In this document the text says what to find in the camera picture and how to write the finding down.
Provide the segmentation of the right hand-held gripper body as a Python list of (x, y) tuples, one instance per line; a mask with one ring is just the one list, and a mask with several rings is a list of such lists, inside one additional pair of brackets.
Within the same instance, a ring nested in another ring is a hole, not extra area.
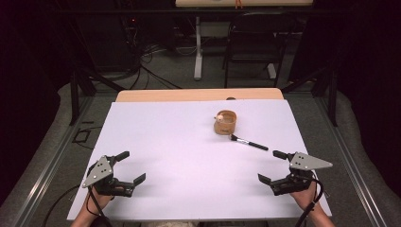
[(270, 183), (275, 196), (308, 189), (313, 180), (313, 170), (332, 167), (333, 164), (314, 156), (295, 152), (289, 161), (290, 173), (286, 178)]

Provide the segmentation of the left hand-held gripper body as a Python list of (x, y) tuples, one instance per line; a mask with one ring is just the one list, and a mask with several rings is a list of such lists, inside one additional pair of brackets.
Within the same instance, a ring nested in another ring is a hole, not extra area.
[(133, 183), (119, 182), (113, 176), (113, 160), (115, 156), (103, 155), (88, 170), (87, 177), (82, 184), (83, 188), (93, 186), (100, 195), (131, 197)]

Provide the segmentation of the black makeup brush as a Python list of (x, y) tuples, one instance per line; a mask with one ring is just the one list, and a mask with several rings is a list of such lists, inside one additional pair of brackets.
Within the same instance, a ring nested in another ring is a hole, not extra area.
[(269, 150), (268, 147), (265, 147), (263, 145), (259, 145), (259, 144), (256, 144), (254, 142), (239, 138), (239, 137), (235, 136), (234, 134), (230, 134), (229, 138), (230, 138), (231, 141), (237, 141), (239, 143), (242, 143), (242, 144), (245, 144), (245, 145), (248, 145), (248, 146), (251, 146), (251, 147), (255, 147), (255, 148), (260, 148), (260, 149), (263, 149), (263, 150)]

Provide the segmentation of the round wooden container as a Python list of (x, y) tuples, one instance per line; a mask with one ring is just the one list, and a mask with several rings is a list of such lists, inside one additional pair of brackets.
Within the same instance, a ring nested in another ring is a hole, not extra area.
[(217, 115), (219, 114), (224, 116), (224, 121), (222, 123), (218, 123), (215, 119), (214, 123), (215, 133), (220, 135), (233, 134), (235, 132), (235, 125), (237, 120), (236, 113), (230, 110), (222, 110), (217, 113)]

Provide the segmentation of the person's left hand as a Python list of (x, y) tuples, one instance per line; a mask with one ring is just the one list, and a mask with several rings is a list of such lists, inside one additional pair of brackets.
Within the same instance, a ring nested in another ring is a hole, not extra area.
[(96, 210), (99, 214), (114, 199), (114, 196), (100, 195), (93, 187), (85, 199), (83, 208)]

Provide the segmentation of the person's right hand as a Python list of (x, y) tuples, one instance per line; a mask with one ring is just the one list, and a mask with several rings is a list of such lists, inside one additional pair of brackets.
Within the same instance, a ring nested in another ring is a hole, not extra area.
[(305, 210), (307, 206), (315, 200), (316, 183), (312, 182), (308, 189), (298, 192), (292, 192), (290, 196), (295, 199), (298, 206)]

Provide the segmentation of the white board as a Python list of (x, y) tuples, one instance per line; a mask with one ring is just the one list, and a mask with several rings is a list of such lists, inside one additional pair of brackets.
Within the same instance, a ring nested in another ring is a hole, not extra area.
[[(215, 133), (219, 111), (236, 113), (235, 136), (269, 150)], [(129, 151), (114, 175), (146, 179), (130, 198), (105, 208), (114, 220), (229, 220), (297, 218), (289, 195), (275, 196), (258, 175), (272, 180), (289, 173), (288, 161), (272, 152), (303, 152), (305, 143), (288, 102), (248, 99), (183, 102), (115, 102), (90, 160)]]

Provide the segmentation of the black metal stand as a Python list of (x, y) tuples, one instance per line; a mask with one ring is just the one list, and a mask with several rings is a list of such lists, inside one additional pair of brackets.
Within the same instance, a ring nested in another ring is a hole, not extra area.
[(323, 96), (328, 92), (327, 116), (334, 127), (338, 126), (336, 118), (337, 110), (337, 88), (338, 88), (338, 70), (327, 66), (319, 68), (308, 76), (305, 76), (294, 83), (281, 89), (283, 94), (290, 93), (296, 88), (302, 86), (310, 79), (316, 79), (314, 86), (311, 89), (313, 96)]
[(86, 67), (76, 68), (70, 77), (70, 94), (71, 94), (71, 106), (72, 106), (72, 117), (70, 125), (74, 125), (79, 118), (79, 97), (78, 90), (81, 90), (86, 96), (94, 96), (96, 94), (95, 85), (92, 83), (92, 79), (100, 81), (102, 84), (112, 88), (116, 92), (121, 92), (124, 88), (109, 79), (104, 78), (99, 73), (95, 72)]

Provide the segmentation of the wooden table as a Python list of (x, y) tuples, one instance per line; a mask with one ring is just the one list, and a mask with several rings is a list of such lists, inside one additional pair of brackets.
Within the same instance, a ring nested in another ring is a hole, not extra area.
[(118, 93), (116, 102), (208, 101), (235, 99), (283, 99), (277, 88), (235, 89), (175, 89), (175, 90), (126, 90)]

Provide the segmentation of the black folding chair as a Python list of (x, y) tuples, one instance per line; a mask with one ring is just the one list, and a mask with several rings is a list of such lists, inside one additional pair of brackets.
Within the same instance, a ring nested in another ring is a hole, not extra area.
[(229, 24), (222, 69), (224, 87), (228, 86), (230, 63), (277, 64), (277, 85), (289, 37), (298, 25), (297, 18), (284, 12), (245, 12)]

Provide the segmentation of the white desk leg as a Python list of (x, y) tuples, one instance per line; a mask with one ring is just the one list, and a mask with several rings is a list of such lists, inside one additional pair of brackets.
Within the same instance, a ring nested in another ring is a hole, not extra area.
[(196, 58), (194, 68), (194, 80), (201, 80), (202, 75), (202, 50), (201, 50), (201, 20), (196, 18)]

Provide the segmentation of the aluminium frame rail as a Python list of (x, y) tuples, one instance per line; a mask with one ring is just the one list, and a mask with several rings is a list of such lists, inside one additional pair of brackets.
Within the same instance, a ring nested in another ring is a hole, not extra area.
[(13, 195), (15, 217), (9, 227), (69, 227), (78, 185), (93, 152), (96, 127), (88, 113), (94, 100), (80, 100), (80, 116), (70, 125), (70, 99), (61, 101), (55, 122), (28, 165)]
[(334, 136), (336, 143), (340, 149), (340, 158), (343, 166), (352, 182), (353, 187), (356, 190), (358, 199), (360, 200), (366, 215), (369, 218), (373, 227), (388, 227), (385, 219), (383, 218), (379, 208), (373, 198), (373, 195), (365, 183), (360, 171), (357, 168), (357, 164), (347, 147), (344, 138), (342, 137), (338, 127), (335, 127), (328, 116), (328, 106), (324, 99), (321, 97), (316, 97), (315, 102), (320, 109), (323, 119)]

